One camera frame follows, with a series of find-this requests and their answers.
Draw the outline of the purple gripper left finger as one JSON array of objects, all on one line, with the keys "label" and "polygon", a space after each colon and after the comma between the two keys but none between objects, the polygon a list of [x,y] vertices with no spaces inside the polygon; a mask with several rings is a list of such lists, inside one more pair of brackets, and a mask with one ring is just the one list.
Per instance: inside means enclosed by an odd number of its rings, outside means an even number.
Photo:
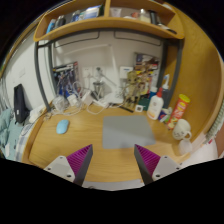
[{"label": "purple gripper left finger", "polygon": [[85,146],[67,156],[67,161],[75,174],[74,183],[76,185],[81,186],[83,184],[92,156],[92,145]]}]

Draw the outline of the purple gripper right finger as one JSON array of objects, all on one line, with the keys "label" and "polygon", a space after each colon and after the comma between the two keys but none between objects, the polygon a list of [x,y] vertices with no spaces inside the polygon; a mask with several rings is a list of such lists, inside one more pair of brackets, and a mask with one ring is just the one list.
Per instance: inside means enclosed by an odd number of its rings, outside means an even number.
[{"label": "purple gripper right finger", "polygon": [[143,183],[145,185],[152,183],[152,175],[160,160],[160,156],[140,145],[134,146],[134,156],[138,164]]}]

